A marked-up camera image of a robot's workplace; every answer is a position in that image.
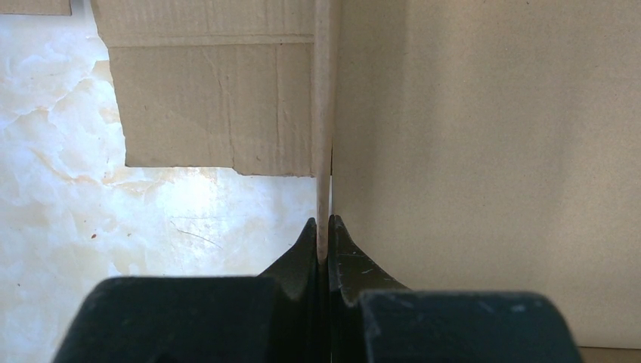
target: black plastic jaw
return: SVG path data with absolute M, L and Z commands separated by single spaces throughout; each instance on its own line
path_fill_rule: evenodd
M 89 294 L 54 362 L 581 361 L 533 293 L 414 292 L 330 218 L 254 278 L 114 278 Z

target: scratch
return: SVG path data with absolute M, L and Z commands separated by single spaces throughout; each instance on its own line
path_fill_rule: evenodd
M 478 305 L 481 306 L 483 310 L 485 310 L 486 312 L 494 313 L 494 309 L 492 309 L 492 307 L 486 304 L 485 302 L 479 301 Z
M 194 237 L 200 238 L 201 240 L 206 240 L 207 242 L 213 244 L 214 246 L 220 248 L 221 250 L 224 249 L 224 248 L 220 247 L 220 245 L 218 245 L 213 240 L 208 240 L 207 238 L 204 238 L 203 236 L 199 236 L 198 234 L 194 234 L 194 233 L 191 233 L 191 232 L 183 231 L 178 227 L 176 227 L 176 231 L 179 231 L 179 232 L 184 233 L 184 234 L 189 234 L 190 236 L 194 236 Z
M 524 312 L 526 310 L 525 305 L 514 305 L 510 310 L 513 312 Z

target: marble surface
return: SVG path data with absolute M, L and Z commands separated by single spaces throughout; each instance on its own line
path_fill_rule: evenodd
M 0 15 L 0 361 L 51 359 L 85 294 L 117 275 L 251 275 L 309 216 L 310 178 L 124 167 L 87 4 Z

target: beige surface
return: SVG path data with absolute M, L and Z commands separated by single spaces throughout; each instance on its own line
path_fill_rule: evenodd
M 641 5 L 343 4 L 333 202 L 359 246 L 641 348 Z
M 585 363 L 640 363 L 641 350 L 581 348 Z
M 312 175 L 313 0 L 94 0 L 128 166 Z
M 1 0 L 0 14 L 71 15 L 70 0 Z

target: cardboard sheet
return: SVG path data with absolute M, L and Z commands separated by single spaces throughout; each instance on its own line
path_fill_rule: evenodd
M 639 363 L 641 350 L 581 348 L 585 363 Z
M 70 0 L 1 0 L 0 14 L 71 15 Z
M 641 348 L 641 4 L 345 0 L 333 204 L 413 288 Z
M 94 0 L 128 166 L 312 175 L 313 0 Z

